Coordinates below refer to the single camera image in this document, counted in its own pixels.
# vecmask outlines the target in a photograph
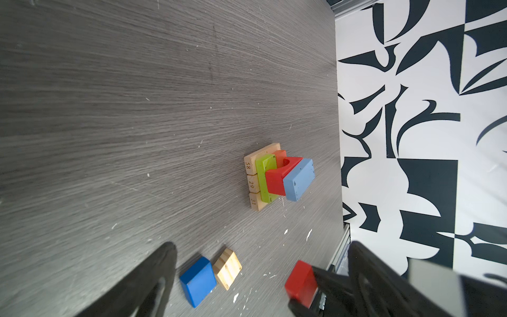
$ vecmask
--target red block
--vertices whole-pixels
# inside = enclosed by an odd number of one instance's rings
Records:
[[[287,151],[286,150],[277,150],[273,152],[273,154],[276,157],[276,168],[283,167],[283,159],[287,158]]]
[[[309,308],[317,291],[317,281],[313,275],[312,266],[303,261],[298,261],[287,282],[285,282],[285,290],[289,298],[294,298]]]
[[[270,169],[266,171],[266,183],[268,192],[285,196],[285,187],[283,186],[283,178],[301,162],[302,157],[286,157],[283,159],[283,167]]]

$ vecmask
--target red arch block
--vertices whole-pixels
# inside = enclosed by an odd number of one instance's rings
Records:
[[[268,192],[276,195],[285,196],[285,187],[283,186],[283,178],[303,160],[302,157],[286,157],[283,159],[283,167],[270,169],[266,171],[266,183]]]
[[[277,150],[273,152],[273,154],[276,157],[276,168],[283,167],[283,159],[287,157],[287,151],[286,150]]]

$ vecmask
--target red cube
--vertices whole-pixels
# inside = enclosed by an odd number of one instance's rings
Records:
[[[294,298],[305,307],[310,308],[313,296],[317,292],[317,281],[313,275],[312,266],[298,261],[285,282],[285,290],[289,298]]]

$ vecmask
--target blue block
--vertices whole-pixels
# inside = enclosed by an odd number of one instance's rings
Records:
[[[283,178],[285,196],[290,201],[298,201],[314,179],[315,171],[313,170],[313,161],[311,159],[301,160],[301,162]]]
[[[189,268],[180,278],[185,297],[192,305],[197,307],[204,297],[211,293],[216,286],[215,274],[211,267],[211,262],[205,258],[200,258],[191,268]]]

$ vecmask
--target numbered wooden block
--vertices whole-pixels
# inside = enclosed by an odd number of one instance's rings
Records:
[[[239,263],[236,254],[231,249],[225,249],[219,259],[213,264],[216,280],[227,291],[238,276],[239,271],[241,271],[241,263]]]
[[[261,199],[261,193],[250,193],[250,206],[253,210],[260,212],[268,203],[263,202]]]
[[[280,150],[280,143],[272,143],[266,147],[263,147],[262,149],[253,152],[252,154],[249,154],[245,156],[245,169],[246,173],[248,175],[255,175],[257,174],[257,168],[255,166],[255,161],[266,155],[266,154],[272,154],[273,152]]]
[[[250,193],[258,193],[261,191],[259,188],[259,178],[257,177],[257,174],[247,175],[246,179],[248,180],[248,189],[250,190]]]
[[[261,199],[263,202],[270,203],[278,195],[270,194],[268,192],[268,186],[266,184],[266,171],[270,169],[276,169],[276,158],[274,154],[266,154],[263,157],[255,161],[257,167],[257,178],[259,179],[259,189],[261,190]]]

